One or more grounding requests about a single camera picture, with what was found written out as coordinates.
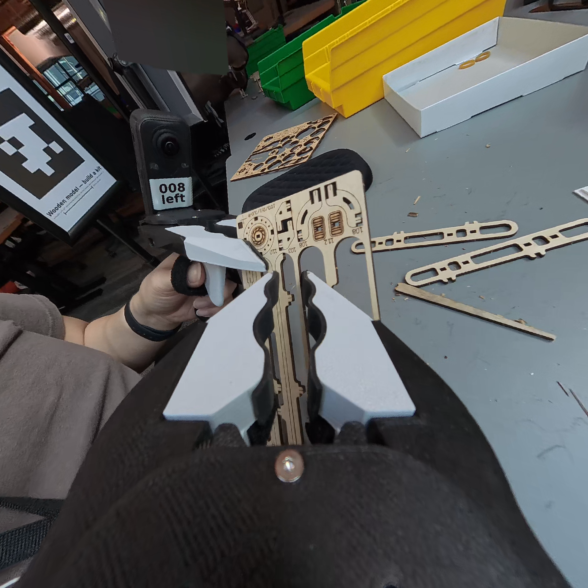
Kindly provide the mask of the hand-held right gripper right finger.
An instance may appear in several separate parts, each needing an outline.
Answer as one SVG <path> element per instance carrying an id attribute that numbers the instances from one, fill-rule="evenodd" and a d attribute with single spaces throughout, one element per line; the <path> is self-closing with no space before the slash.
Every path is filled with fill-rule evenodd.
<path id="1" fill-rule="evenodd" d="M 305 271 L 301 295 L 312 345 L 305 423 L 311 443 L 332 443 L 346 423 L 412 417 L 416 407 L 374 321 L 318 276 Z"/>

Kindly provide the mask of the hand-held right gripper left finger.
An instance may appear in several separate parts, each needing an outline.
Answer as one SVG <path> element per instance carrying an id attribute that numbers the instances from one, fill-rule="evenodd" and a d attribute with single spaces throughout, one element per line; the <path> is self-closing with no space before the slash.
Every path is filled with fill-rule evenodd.
<path id="1" fill-rule="evenodd" d="M 268 444 L 277 411 L 266 342 L 280 278 L 262 276 L 212 317 L 163 411 L 167 421 L 237 427 L 247 445 Z"/>

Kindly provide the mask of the wooden model parts sheet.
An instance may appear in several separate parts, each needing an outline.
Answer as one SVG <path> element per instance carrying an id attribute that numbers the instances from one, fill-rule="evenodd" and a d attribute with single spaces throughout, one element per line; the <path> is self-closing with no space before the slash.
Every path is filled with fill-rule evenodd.
<path id="1" fill-rule="evenodd" d="M 355 238 L 367 246 L 364 253 L 373 319 L 379 320 L 371 236 L 360 171 L 350 171 L 283 197 L 246 202 L 237 217 L 237 233 L 266 261 L 269 272 L 280 279 L 273 308 L 276 349 L 270 351 L 274 368 L 277 412 L 268 445 L 304 444 L 304 417 L 300 398 L 306 391 L 309 343 L 306 318 L 300 301 L 300 257 L 310 247 L 321 253 L 326 283 L 339 283 L 336 251 L 339 244 Z"/>

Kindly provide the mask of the person's left forearm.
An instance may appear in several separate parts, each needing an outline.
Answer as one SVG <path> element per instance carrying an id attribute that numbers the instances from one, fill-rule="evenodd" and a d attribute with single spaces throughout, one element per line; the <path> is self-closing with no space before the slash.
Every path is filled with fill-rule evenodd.
<path id="1" fill-rule="evenodd" d="M 128 325 L 123 310 L 91 322 L 69 316 L 62 319 L 65 341 L 104 352 L 136 372 L 150 366 L 165 345 L 135 333 Z"/>

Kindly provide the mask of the person's left hand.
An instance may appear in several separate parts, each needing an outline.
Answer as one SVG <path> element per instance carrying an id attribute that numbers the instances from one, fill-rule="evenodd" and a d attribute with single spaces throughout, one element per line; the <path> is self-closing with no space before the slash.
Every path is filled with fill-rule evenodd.
<path id="1" fill-rule="evenodd" d="M 172 253 L 161 261 L 131 298 L 130 312 L 139 324 L 167 331 L 195 317 L 210 318 L 222 309 L 209 296 L 187 296 L 174 290 L 171 273 L 178 256 Z"/>

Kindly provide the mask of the black wristband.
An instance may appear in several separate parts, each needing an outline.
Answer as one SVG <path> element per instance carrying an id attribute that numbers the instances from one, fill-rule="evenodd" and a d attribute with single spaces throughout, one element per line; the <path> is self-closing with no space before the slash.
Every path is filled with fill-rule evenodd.
<path id="1" fill-rule="evenodd" d="M 130 301 L 128 301 L 125 306 L 123 307 L 123 315 L 126 321 L 126 324 L 131 329 L 133 333 L 138 335 L 139 337 L 146 339 L 147 341 L 151 342 L 163 342 L 171 338 L 174 334 L 180 331 L 182 324 L 175 327 L 171 330 L 159 330 L 153 327 L 143 325 L 139 323 L 135 317 L 133 316 L 131 309 L 130 309 Z"/>

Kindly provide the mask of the black textured pad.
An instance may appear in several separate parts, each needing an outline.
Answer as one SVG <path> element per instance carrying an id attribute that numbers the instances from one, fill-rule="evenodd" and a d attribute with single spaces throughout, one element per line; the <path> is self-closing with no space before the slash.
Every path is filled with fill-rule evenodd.
<path id="1" fill-rule="evenodd" d="M 325 152 L 258 187 L 247 197 L 241 212 L 250 212 L 351 171 L 361 172 L 364 189 L 371 187 L 371 167 L 356 151 L 341 148 Z"/>

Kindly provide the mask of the thin wooden stick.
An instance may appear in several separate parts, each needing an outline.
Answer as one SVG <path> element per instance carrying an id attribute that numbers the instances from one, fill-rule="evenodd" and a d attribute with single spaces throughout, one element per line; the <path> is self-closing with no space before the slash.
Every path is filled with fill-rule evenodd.
<path id="1" fill-rule="evenodd" d="M 553 342 L 556 340 L 556 335 L 550 334 L 545 332 L 544 330 L 537 329 L 535 327 L 517 322 L 512 319 L 507 319 L 504 316 L 497 315 L 495 313 L 490 313 L 488 311 L 484 311 L 478 308 L 475 308 L 471 305 L 467 305 L 464 303 L 460 303 L 454 301 L 452 299 L 446 298 L 444 296 L 436 295 L 434 293 L 427 292 L 425 290 L 421 290 L 417 287 L 399 283 L 394 287 L 394 290 L 397 293 L 402 295 L 406 295 L 411 298 L 416 298 L 422 300 L 427 303 L 431 303 L 433 305 L 437 305 L 440 307 L 444 307 L 446 309 L 456 311 L 474 318 L 479 318 L 486 322 L 490 322 L 492 324 L 500 325 L 503 327 L 510 328 L 512 330 L 517 330 L 519 332 L 523 332 L 525 334 L 530 334 L 532 336 L 539 337 L 541 339 Z"/>

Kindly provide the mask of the framed marker sign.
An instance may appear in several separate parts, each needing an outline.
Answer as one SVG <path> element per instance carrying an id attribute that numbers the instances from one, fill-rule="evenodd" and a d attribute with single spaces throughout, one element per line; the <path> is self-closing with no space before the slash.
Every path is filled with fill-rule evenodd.
<path id="1" fill-rule="evenodd" d="M 72 244 L 121 186 L 1 51 L 1 202 Z"/>

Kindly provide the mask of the perforated wooden leftover sheet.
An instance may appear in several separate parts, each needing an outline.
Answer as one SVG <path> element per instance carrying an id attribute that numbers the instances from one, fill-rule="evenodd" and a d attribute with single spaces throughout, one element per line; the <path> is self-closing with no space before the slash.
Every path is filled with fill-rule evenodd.
<path id="1" fill-rule="evenodd" d="M 307 162 L 337 114 L 324 116 L 265 136 L 231 177 L 237 181 Z"/>

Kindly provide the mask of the green plastic bin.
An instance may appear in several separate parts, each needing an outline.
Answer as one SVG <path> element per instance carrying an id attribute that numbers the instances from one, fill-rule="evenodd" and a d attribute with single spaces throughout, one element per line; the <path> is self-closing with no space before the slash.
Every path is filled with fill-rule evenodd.
<path id="1" fill-rule="evenodd" d="M 255 39 L 248 47 L 247 76 L 252 76 L 259 70 L 259 62 L 286 44 L 283 25 L 270 28 Z"/>
<path id="2" fill-rule="evenodd" d="M 291 111 L 315 98 L 305 80 L 302 52 L 304 40 L 312 37 L 339 17 L 328 16 L 305 33 L 273 51 L 258 63 L 264 94 Z"/>

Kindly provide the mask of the slotted wooden strip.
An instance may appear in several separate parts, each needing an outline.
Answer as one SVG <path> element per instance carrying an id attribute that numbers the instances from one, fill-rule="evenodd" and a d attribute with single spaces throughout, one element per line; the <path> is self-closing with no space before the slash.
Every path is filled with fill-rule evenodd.
<path id="1" fill-rule="evenodd" d="M 373 253 L 377 253 L 417 247 L 448 246 L 462 242 L 502 239 L 514 236 L 517 231 L 518 224 L 511 220 L 482 223 L 471 221 L 460 226 L 409 233 L 400 231 L 394 232 L 391 235 L 372 238 L 371 250 Z"/>
<path id="2" fill-rule="evenodd" d="M 548 251 L 586 240 L 587 218 L 578 219 L 413 269 L 404 280 L 417 288 L 438 282 L 450 283 L 460 276 L 519 259 L 542 258 Z"/>

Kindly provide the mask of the person's taupe clothing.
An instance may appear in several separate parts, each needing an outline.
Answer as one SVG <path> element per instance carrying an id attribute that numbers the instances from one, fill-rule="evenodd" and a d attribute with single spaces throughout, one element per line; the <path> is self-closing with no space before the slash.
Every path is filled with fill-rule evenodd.
<path id="1" fill-rule="evenodd" d="M 64 499 L 96 435 L 140 381 L 85 345 L 46 297 L 1 294 L 1 497 Z"/>

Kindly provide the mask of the yellow plastic bin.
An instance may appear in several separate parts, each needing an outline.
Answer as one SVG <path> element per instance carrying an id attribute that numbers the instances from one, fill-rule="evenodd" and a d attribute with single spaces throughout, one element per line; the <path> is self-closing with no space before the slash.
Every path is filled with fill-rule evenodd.
<path id="1" fill-rule="evenodd" d="M 307 86 L 351 117 L 384 97 L 384 75 L 501 17 L 505 3 L 366 1 L 304 40 Z"/>

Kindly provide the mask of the white cardboard box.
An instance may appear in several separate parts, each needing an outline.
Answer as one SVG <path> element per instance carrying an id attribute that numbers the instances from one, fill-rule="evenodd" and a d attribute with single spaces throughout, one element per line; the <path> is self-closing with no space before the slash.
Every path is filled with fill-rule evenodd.
<path id="1" fill-rule="evenodd" d="M 498 17 L 383 76 L 385 99 L 419 137 L 585 69 L 587 27 Z"/>

